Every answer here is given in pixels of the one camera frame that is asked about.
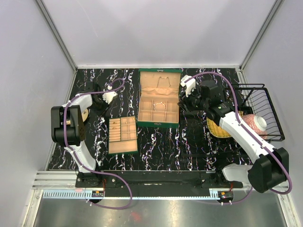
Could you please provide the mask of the beige jewelry tray insert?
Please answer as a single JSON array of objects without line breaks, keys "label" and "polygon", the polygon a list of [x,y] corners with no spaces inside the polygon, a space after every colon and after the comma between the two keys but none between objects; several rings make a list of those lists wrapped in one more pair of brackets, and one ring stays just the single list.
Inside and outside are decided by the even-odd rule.
[{"label": "beige jewelry tray insert", "polygon": [[134,116],[109,119],[108,132],[108,153],[110,155],[138,152]]}]

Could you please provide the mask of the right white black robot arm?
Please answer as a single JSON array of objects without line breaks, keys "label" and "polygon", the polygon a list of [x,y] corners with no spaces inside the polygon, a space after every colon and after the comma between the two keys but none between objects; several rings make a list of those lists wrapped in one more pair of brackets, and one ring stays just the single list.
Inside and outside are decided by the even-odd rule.
[{"label": "right white black robot arm", "polygon": [[185,110],[203,111],[214,123],[227,131],[248,154],[250,166],[229,164],[215,175],[219,187],[231,182],[249,183],[257,192],[273,190],[277,185],[288,181],[289,154],[284,148],[275,148],[260,137],[238,114],[236,105],[224,102],[220,97],[220,88],[213,81],[204,81],[199,85],[194,78],[181,81],[185,93],[180,105]]}]

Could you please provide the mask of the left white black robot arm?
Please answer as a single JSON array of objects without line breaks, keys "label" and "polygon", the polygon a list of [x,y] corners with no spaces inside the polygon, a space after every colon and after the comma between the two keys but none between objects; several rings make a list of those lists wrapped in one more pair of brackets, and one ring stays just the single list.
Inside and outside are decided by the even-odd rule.
[{"label": "left white black robot arm", "polygon": [[91,187],[102,183],[102,175],[97,173],[96,161],[90,154],[86,144],[86,127],[83,112],[91,109],[104,114],[117,92],[108,86],[108,91],[100,91],[100,86],[91,82],[86,90],[64,105],[51,108],[51,137],[53,142],[64,147],[75,160],[79,172],[86,175],[86,182]]}]

